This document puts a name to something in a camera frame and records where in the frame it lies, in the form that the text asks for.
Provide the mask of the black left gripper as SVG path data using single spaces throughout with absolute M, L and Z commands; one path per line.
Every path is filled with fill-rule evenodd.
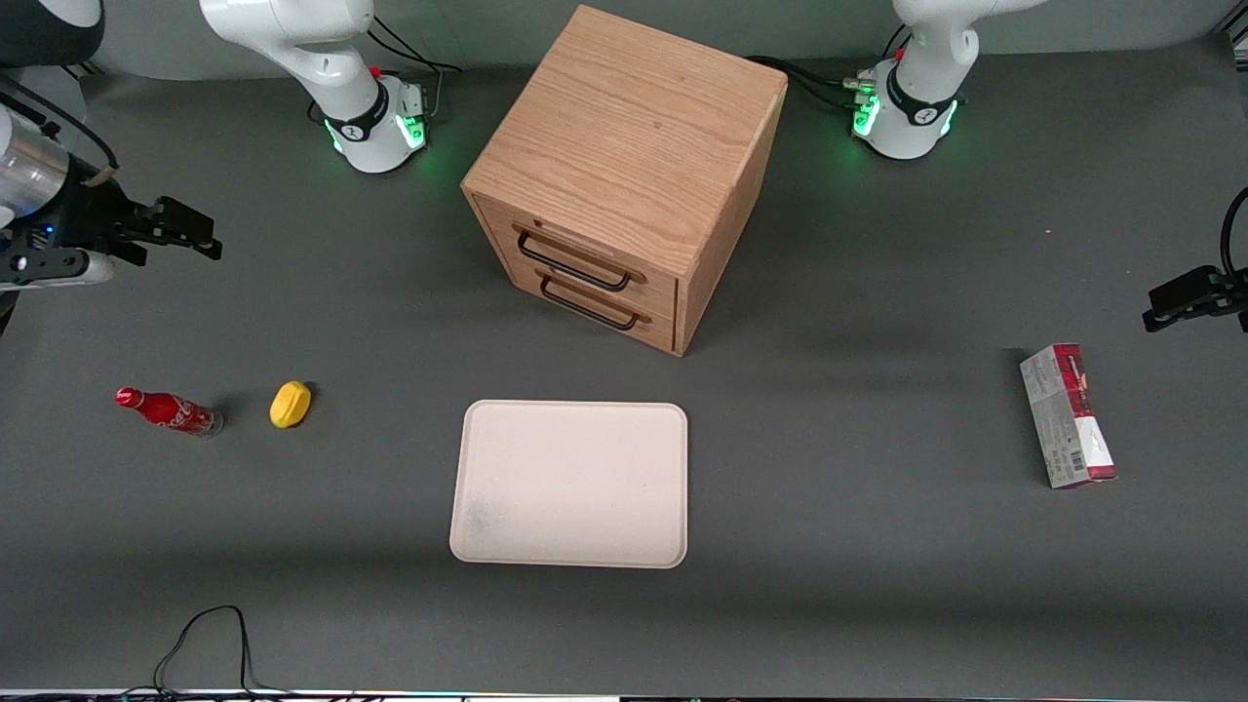
M 1149 309 L 1143 312 L 1146 332 L 1162 332 L 1184 320 L 1233 315 L 1247 334 L 1246 276 L 1247 269 L 1221 271 L 1203 265 L 1151 289 Z

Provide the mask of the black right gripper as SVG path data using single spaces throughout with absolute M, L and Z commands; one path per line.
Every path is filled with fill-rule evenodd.
M 114 179 L 94 187 L 72 179 L 39 212 L 39 236 L 54 249 L 109 254 L 136 267 L 146 266 L 149 254 L 140 244 L 222 259 L 223 245 L 213 230 L 212 217 L 173 197 L 157 197 L 149 209 L 135 204 Z

